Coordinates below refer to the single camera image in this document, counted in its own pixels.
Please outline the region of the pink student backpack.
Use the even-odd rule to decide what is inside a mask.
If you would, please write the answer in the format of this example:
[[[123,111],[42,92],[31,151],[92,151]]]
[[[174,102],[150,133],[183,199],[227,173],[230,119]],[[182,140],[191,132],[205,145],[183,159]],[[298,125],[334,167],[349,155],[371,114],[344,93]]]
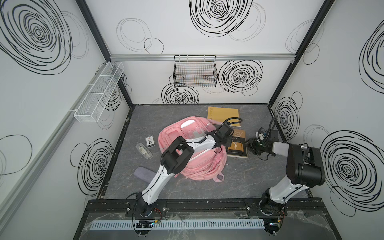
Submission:
[[[195,139],[204,137],[205,132],[211,132],[216,129],[216,125],[222,123],[215,120],[209,120],[202,117],[187,117],[172,125],[165,127],[158,136],[158,143],[163,153],[177,137],[184,139]],[[227,163],[227,153],[225,147],[197,150],[192,158],[181,171],[181,174],[194,181],[215,182],[224,181],[222,170]]]

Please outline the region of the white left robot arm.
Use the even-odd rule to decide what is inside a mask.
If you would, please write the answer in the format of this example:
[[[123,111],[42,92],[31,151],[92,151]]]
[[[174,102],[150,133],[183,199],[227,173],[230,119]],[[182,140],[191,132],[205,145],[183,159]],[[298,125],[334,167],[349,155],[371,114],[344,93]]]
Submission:
[[[135,215],[146,217],[169,180],[178,175],[195,180],[222,182],[227,162],[226,148],[232,143],[234,129],[223,123],[190,117],[161,131],[160,166],[149,185],[136,194]]]

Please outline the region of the brown and black book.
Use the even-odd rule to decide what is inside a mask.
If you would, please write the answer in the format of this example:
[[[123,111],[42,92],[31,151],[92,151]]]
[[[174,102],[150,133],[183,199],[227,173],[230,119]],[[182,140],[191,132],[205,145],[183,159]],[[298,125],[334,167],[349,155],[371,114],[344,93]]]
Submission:
[[[226,148],[226,151],[228,157],[247,159],[246,131],[234,130],[231,146]]]

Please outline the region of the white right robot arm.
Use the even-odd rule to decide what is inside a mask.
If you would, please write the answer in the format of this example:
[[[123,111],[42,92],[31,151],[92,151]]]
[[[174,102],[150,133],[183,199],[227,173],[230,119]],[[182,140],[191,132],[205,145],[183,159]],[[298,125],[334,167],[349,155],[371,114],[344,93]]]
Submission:
[[[263,193],[259,203],[266,216],[281,212],[289,199],[297,193],[321,186],[326,180],[322,154],[318,148],[282,142],[263,143],[257,138],[247,140],[246,146],[257,156],[267,153],[287,158],[286,175],[277,185]]]

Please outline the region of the yellow padded envelope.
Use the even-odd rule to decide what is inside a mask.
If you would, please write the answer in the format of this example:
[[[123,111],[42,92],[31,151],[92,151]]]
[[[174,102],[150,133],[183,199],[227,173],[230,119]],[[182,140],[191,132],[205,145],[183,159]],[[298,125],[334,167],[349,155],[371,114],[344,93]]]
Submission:
[[[233,117],[240,117],[238,109],[208,107],[207,119],[212,120],[215,125],[220,125],[228,118]]]

